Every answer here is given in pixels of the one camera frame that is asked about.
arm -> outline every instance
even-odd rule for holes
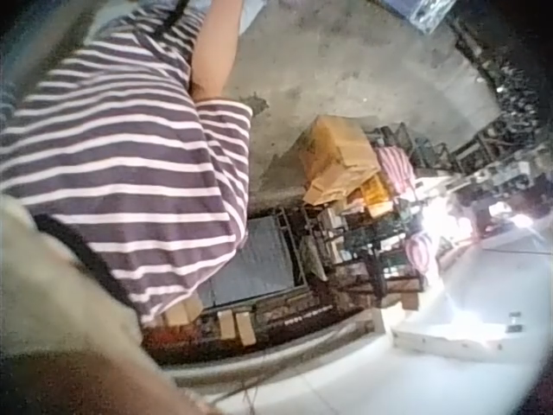
[[[220,97],[231,74],[238,46],[244,0],[213,0],[192,56],[190,95],[196,102]]]

purple and white striped shirt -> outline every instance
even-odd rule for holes
[[[202,15],[153,39],[167,13],[138,8],[65,59],[0,141],[2,192],[77,230],[144,323],[234,256],[248,202],[251,109],[191,100]]]

person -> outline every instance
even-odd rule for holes
[[[223,98],[244,4],[187,3],[106,26],[2,131],[3,381],[41,413],[219,413],[140,347],[245,237],[251,109]]]
[[[0,144],[2,192],[43,232],[77,233],[146,325],[246,234],[251,109],[223,98],[244,2],[186,3],[109,24],[24,99]]]

white floor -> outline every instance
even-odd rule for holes
[[[368,337],[309,365],[283,373],[257,390],[223,401],[232,414],[503,414],[522,400],[542,366],[551,329],[551,230],[487,241],[452,268],[446,292],[418,317],[449,323],[451,304],[483,322],[507,322],[520,311],[527,344],[521,359],[504,363],[457,361],[390,347]],[[253,402],[255,412],[250,412]]]

